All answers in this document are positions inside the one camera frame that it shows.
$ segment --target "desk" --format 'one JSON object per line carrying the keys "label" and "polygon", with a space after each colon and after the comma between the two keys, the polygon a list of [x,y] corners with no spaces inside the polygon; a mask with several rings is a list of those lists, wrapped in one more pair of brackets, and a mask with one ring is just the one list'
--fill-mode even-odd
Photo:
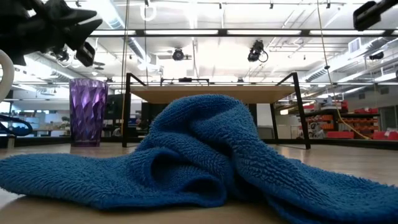
{"label": "desk", "polygon": [[[142,86],[131,88],[131,78],[137,80]],[[294,87],[281,86],[281,84],[289,78],[293,78]],[[186,96],[202,95],[202,94],[222,94],[232,96],[243,103],[257,104],[269,103],[271,105],[272,126],[274,128],[274,139],[279,140],[277,125],[275,120],[274,103],[293,93],[297,97],[298,112],[300,114],[301,124],[303,128],[303,136],[305,148],[310,149],[310,141],[308,136],[307,123],[305,122],[305,114],[303,102],[301,98],[299,77],[296,72],[292,72],[282,81],[274,86],[147,86],[139,78],[131,73],[126,75],[126,93],[124,95],[124,104],[130,105],[131,93],[141,97],[148,103],[164,104],[171,103],[173,100]],[[130,107],[125,106],[123,111],[123,120],[129,120]],[[123,123],[123,147],[127,147],[128,123]]]}

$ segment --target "wooden floor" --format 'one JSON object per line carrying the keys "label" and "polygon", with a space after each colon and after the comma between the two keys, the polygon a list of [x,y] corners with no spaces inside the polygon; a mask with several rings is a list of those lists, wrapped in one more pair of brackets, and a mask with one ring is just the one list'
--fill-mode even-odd
{"label": "wooden floor", "polygon": [[[398,185],[398,151],[341,146],[312,146],[309,151],[276,146],[286,157],[322,169]],[[71,148],[69,145],[0,149],[0,159],[28,153],[70,153],[92,157],[128,154],[134,147],[102,144],[100,148]],[[146,223],[285,223],[266,205],[228,202],[220,208],[167,208],[147,211],[99,212],[69,202],[30,198],[0,189],[0,223],[39,224],[146,224]]]}

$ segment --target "fluorescent light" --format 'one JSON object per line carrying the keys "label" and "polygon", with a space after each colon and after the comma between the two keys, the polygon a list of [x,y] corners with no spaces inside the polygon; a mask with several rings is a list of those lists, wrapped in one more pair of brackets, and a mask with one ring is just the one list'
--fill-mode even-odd
{"label": "fluorescent light", "polygon": [[380,76],[380,77],[378,77],[378,78],[375,78],[374,81],[376,81],[376,82],[382,82],[382,81],[386,81],[386,80],[393,79],[393,78],[395,78],[395,77],[396,77],[396,74],[395,74],[395,73],[388,73],[388,74],[382,75],[382,76]]}
{"label": "fluorescent light", "polygon": [[228,30],[230,35],[300,35],[301,30]]}
{"label": "fluorescent light", "polygon": [[20,89],[27,90],[27,91],[36,91],[35,88],[28,86],[28,85],[24,85],[24,84],[12,85],[12,87],[20,88]]}
{"label": "fluorescent light", "polygon": [[[323,30],[323,35],[379,35],[383,34],[384,30]],[[321,35],[321,30],[311,30],[310,35]]]}
{"label": "fluorescent light", "polygon": [[352,90],[345,91],[344,93],[353,93],[358,90],[362,90],[364,87],[353,88]]}
{"label": "fluorescent light", "polygon": [[373,85],[373,83],[338,83],[338,85]]}
{"label": "fluorescent light", "polygon": [[280,111],[280,115],[288,115],[289,114],[289,110],[281,110]]}
{"label": "fluorescent light", "polygon": [[37,98],[31,98],[31,99],[19,99],[22,101],[45,101],[46,99],[37,99]]}
{"label": "fluorescent light", "polygon": [[218,30],[146,30],[147,35],[215,35]]}
{"label": "fluorescent light", "polygon": [[398,83],[378,83],[378,85],[398,85]]}
{"label": "fluorescent light", "polygon": [[121,36],[121,35],[135,35],[135,30],[94,30],[90,36],[108,35],[108,36]]}

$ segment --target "terry cloth towel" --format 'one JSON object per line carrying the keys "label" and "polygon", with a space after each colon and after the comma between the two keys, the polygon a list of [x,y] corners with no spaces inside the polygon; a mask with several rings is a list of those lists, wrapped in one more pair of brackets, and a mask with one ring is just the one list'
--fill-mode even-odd
{"label": "terry cloth towel", "polygon": [[174,101],[132,154],[1,160],[0,187],[102,210],[216,207],[233,197],[263,199],[291,223],[398,222],[397,188],[279,155],[259,139],[247,108],[222,95]]}

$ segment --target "purple drinking glass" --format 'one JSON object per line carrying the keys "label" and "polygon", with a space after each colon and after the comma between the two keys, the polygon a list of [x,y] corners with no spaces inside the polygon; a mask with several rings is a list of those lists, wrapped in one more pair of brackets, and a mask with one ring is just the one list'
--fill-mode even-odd
{"label": "purple drinking glass", "polygon": [[72,146],[100,146],[108,85],[76,78],[69,81],[69,91]]}

